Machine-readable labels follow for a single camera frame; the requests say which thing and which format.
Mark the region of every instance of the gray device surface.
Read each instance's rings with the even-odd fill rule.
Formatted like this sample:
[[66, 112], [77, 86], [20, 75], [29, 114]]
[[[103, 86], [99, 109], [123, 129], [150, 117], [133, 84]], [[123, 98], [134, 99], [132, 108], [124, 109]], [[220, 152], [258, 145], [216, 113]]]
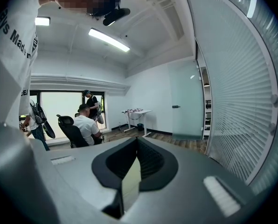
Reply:
[[216, 177], [241, 206], [254, 196], [244, 182], [207, 156], [160, 140], [144, 139], [173, 154], [178, 170], [162, 189], [140, 192], [120, 220], [102, 212], [113, 203], [117, 190], [101, 185], [91, 163], [97, 155], [129, 138], [46, 152], [39, 140], [0, 126], [0, 185], [30, 219], [45, 218], [43, 223], [63, 224], [219, 222], [226, 218], [203, 183], [208, 176]]

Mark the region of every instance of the black mesh chair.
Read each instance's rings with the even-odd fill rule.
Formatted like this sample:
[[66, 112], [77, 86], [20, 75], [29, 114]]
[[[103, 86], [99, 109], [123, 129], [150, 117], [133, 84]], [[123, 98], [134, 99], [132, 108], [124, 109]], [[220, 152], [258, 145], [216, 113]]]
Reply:
[[58, 125], [64, 132], [66, 137], [70, 140], [70, 147], [86, 147], [89, 146], [85, 139], [82, 137], [81, 132], [77, 126], [74, 126], [74, 120], [70, 116], [58, 117]]

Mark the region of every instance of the cable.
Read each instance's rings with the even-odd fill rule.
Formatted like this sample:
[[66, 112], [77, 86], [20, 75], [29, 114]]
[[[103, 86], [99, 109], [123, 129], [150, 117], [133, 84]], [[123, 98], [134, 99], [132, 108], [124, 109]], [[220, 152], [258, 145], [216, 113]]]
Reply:
[[[130, 118], [130, 113], [127, 113], [128, 117]], [[140, 117], [138, 117], [138, 119], [140, 119], [142, 117], [142, 114], [140, 115]], [[138, 120], [138, 119], [132, 119], [130, 118], [131, 120]]]
[[103, 140], [103, 143], [105, 143], [105, 137], [104, 137], [104, 134], [103, 134], [103, 130], [101, 130], [102, 132], [102, 140]]

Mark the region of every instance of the man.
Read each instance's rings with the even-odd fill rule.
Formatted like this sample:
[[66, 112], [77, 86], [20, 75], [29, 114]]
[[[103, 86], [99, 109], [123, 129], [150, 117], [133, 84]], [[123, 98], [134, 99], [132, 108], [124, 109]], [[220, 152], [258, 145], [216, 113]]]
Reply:
[[80, 129], [82, 137], [88, 143], [89, 146], [100, 144], [102, 139], [99, 137], [102, 135], [94, 120], [89, 119], [90, 108], [87, 104], [79, 106], [78, 112], [80, 116], [74, 118], [74, 125]]
[[[31, 67], [37, 56], [35, 18], [41, 5], [102, 17], [119, 0], [9, 0], [0, 13], [0, 122], [18, 127], [18, 116], [29, 113]], [[7, 102], [1, 95], [7, 93]]]
[[[33, 100], [30, 100], [30, 104], [32, 106], [35, 105]], [[30, 127], [30, 130], [31, 130], [31, 133], [32, 133], [33, 137], [37, 140], [42, 141], [46, 151], [49, 151], [50, 149], [49, 149], [49, 147], [48, 147], [48, 145], [45, 141], [44, 134], [43, 134], [43, 131], [42, 131], [42, 126], [36, 123], [35, 114], [33, 113], [33, 110], [32, 110], [31, 107], [30, 107], [30, 113], [26, 117], [26, 119], [25, 119], [24, 123], [22, 124], [21, 128], [24, 130], [24, 128], [28, 125]]]
[[97, 97], [93, 96], [89, 90], [83, 91], [83, 97], [88, 98], [86, 102], [86, 104], [89, 106], [90, 109], [90, 114], [88, 118], [93, 119], [97, 115], [97, 110], [100, 105], [99, 102], [97, 101]]

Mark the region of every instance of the window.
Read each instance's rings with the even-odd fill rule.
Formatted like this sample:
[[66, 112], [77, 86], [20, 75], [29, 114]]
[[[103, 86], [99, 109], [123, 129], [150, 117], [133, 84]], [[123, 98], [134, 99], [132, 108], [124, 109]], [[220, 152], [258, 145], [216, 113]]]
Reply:
[[[66, 138], [58, 125], [58, 117], [70, 116], [75, 117], [78, 113], [79, 105], [82, 103], [81, 91], [42, 91], [41, 92], [41, 107], [46, 113], [47, 120], [52, 127], [56, 139]], [[51, 138], [45, 134], [45, 138], [50, 140]]]

